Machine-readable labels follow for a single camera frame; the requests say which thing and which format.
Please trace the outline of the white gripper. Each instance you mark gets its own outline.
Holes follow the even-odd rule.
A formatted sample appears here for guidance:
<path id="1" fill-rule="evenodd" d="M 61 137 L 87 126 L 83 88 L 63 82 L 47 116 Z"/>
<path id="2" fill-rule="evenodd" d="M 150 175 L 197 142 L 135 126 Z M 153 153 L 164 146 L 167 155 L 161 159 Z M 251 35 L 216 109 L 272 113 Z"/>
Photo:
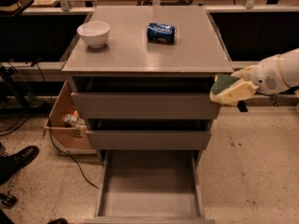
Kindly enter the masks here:
<path id="1" fill-rule="evenodd" d="M 281 75 L 278 55 L 234 71 L 232 77 L 241 80 L 218 95 L 218 101 L 223 105 L 237 105 L 239 101 L 252 98 L 257 90 L 261 94 L 271 95 L 288 89 Z"/>

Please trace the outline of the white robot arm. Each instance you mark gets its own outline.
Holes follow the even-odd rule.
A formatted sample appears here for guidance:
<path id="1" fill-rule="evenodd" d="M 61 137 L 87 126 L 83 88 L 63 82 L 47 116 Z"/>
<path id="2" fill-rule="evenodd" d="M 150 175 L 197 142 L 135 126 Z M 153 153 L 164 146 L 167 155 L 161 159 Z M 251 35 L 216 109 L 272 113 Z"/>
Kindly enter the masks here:
<path id="1" fill-rule="evenodd" d="M 209 97 L 222 105 L 237 106 L 256 92 L 273 95 L 299 86 L 299 49 L 277 54 L 233 72 L 217 74 Z"/>

